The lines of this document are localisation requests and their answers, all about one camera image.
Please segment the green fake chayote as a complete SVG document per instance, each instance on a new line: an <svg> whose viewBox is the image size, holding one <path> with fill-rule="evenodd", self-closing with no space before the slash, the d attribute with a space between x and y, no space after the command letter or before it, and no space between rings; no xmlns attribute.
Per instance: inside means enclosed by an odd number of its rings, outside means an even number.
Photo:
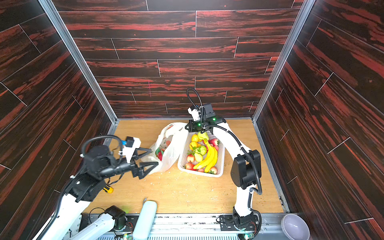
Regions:
<svg viewBox="0 0 384 240"><path fill-rule="evenodd" d="M209 140L209 136L208 136L207 132L204 132L204 133L198 132L198 138L199 138L200 142Z"/></svg>

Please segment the red fake dragon fruit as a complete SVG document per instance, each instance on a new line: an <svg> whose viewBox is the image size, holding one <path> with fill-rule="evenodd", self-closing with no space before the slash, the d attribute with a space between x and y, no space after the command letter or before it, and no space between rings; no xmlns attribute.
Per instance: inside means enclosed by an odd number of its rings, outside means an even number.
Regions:
<svg viewBox="0 0 384 240"><path fill-rule="evenodd" d="M162 159L163 159L163 154L164 154L164 152L165 152L165 148L162 148L162 147L159 147L159 148L155 151L155 155L156 155L156 157L157 157L160 161L162 161Z"/></svg>

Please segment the white fruit-print plastic bag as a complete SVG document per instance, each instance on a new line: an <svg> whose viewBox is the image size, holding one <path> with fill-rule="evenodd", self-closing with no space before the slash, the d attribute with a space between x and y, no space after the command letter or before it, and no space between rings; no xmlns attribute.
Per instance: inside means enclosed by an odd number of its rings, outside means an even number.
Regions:
<svg viewBox="0 0 384 240"><path fill-rule="evenodd" d="M143 162L158 162L159 165L152 170L149 175L157 172L166 172L180 157L185 148L185 143L189 132L185 129L187 123L171 123L164 127L158 136L157 141L150 147L152 152L142 158ZM155 151L165 148L163 159L160 161Z"/></svg>

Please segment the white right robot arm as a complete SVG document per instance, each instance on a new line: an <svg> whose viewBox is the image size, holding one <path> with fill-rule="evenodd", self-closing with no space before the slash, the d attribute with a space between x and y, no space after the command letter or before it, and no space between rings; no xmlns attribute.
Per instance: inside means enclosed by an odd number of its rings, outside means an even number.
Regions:
<svg viewBox="0 0 384 240"><path fill-rule="evenodd" d="M261 185L261 155L243 144L232 132L227 121L213 112L211 104L188 108L192 120L185 129L190 133L210 132L219 139L233 159L231 179L237 187L236 203L233 207L231 223L238 230L245 230L255 223L255 230L261 227L261 214L252 207L253 195L263 193Z"/></svg>

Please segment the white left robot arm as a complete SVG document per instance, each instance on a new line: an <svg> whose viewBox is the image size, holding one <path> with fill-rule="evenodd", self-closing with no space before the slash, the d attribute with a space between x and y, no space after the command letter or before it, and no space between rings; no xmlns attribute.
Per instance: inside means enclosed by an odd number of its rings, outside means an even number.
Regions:
<svg viewBox="0 0 384 240"><path fill-rule="evenodd" d="M120 150L118 159L106 145L95 146L87 150L87 146L93 142L93 139L86 141L81 146L83 165L64 186L55 211L34 236L34 239L61 240L99 192L111 186L106 179L116 175L122 177L127 172L131 172L133 177L143 179L156 168L158 162L136 163L137 160L152 153L152 150L142 148L135 141L135 138L131 141L118 140Z"/></svg>

